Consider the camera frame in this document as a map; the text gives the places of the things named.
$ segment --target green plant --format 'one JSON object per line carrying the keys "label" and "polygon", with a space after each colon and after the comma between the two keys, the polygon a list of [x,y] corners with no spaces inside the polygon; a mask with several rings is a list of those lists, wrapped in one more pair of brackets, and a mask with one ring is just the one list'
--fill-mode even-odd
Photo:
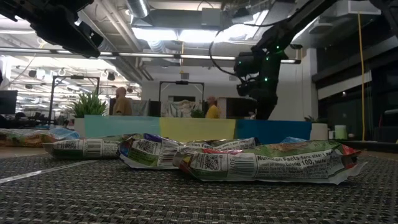
{"label": "green plant", "polygon": [[311,123],[320,123],[320,124],[327,124],[328,120],[325,118],[314,118],[312,116],[304,117],[305,121],[311,122]]}
{"label": "green plant", "polygon": [[105,102],[101,103],[98,94],[95,93],[79,94],[79,101],[73,102],[75,118],[84,118],[85,115],[102,115],[105,109]]}
{"label": "green plant", "polygon": [[204,118],[205,113],[202,110],[196,109],[191,111],[191,118]]}

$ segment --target person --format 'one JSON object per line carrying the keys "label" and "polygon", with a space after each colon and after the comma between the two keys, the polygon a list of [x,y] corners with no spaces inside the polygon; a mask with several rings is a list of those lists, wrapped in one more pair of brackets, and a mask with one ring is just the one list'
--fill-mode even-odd
{"label": "person", "polygon": [[113,115],[132,115],[130,100],[126,98],[126,89],[119,87],[116,90],[116,102],[113,106]]}
{"label": "person", "polygon": [[209,105],[209,110],[206,113],[206,118],[220,118],[220,111],[217,108],[217,100],[214,96],[209,96],[207,98],[207,104]]}

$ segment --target computer monitor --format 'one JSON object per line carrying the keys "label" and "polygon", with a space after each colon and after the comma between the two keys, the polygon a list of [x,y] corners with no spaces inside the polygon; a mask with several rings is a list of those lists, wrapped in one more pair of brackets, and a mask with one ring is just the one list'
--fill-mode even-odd
{"label": "computer monitor", "polygon": [[0,114],[15,114],[17,95],[16,90],[0,90]]}

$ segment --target yellow panel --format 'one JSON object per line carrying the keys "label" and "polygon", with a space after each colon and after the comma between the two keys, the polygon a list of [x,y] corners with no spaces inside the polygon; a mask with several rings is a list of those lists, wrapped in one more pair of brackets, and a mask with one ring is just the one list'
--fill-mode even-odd
{"label": "yellow panel", "polygon": [[176,141],[233,139],[234,119],[160,118],[160,133]]}

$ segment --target blue panel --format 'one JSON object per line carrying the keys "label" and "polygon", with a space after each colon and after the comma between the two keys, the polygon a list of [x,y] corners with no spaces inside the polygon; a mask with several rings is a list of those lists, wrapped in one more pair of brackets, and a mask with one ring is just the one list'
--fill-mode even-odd
{"label": "blue panel", "polygon": [[120,134],[160,135],[159,118],[146,116],[85,115],[86,138]]}
{"label": "blue panel", "polygon": [[304,121],[237,120],[236,138],[257,137],[263,144],[280,143],[286,137],[310,139],[311,123]]}

